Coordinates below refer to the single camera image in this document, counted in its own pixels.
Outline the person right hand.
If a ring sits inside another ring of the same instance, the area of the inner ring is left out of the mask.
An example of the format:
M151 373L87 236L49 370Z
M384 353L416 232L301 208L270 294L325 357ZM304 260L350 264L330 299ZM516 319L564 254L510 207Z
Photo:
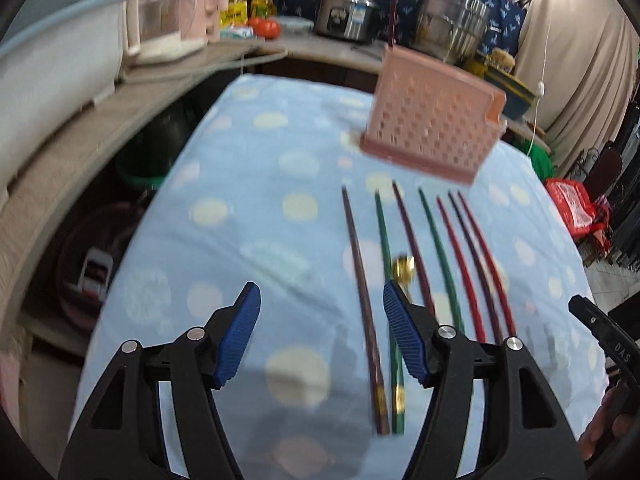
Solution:
M590 460L596 450L598 441L602 438L606 430L611 430L616 438L626 434L634 424L634 416L620 413L616 419L612 419L613 404L619 401L628 388L619 382L615 387L608 389L601 404L594 414L593 419L580 435L577 445L583 460Z

